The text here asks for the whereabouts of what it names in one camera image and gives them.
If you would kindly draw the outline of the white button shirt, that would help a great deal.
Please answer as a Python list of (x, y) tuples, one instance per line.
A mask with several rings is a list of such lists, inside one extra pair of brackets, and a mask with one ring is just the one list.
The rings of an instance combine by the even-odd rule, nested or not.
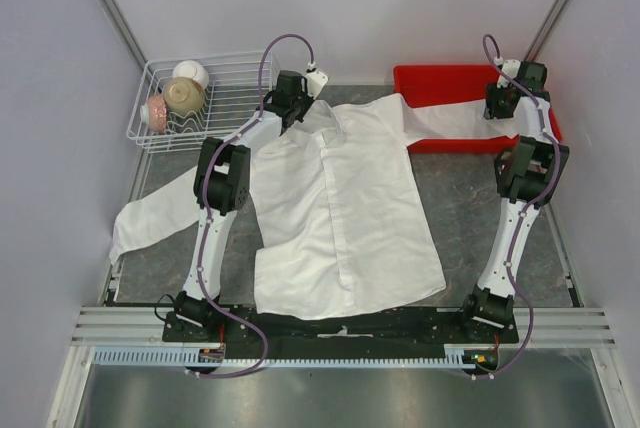
[(319, 320), (442, 291), (408, 147), (516, 134), (513, 121), (483, 112), (479, 100), (412, 108), (399, 94), (366, 105), (317, 101), (302, 123), (255, 151), (250, 194), (263, 240), (257, 310)]

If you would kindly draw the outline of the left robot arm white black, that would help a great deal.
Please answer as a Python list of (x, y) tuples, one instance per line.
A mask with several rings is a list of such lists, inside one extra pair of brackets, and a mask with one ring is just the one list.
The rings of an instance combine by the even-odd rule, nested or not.
[(211, 340), (223, 323), (224, 316), (209, 301), (220, 293), (227, 238), (249, 197), (251, 156), (302, 122), (327, 81), (313, 63), (305, 73), (282, 70), (248, 121), (224, 139), (203, 142), (193, 186), (199, 207), (196, 247), (174, 302), (176, 318), (196, 340)]

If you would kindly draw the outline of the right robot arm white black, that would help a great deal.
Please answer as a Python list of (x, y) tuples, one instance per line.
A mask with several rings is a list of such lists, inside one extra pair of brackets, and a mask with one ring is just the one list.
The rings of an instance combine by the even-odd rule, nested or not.
[(570, 153), (552, 127), (546, 67), (501, 56), (492, 63), (499, 78), (486, 87), (485, 118), (514, 120), (517, 141), (494, 159), (501, 198), (498, 230), (486, 267), (457, 319), (460, 334), (473, 342), (511, 324), (529, 233), (550, 202)]

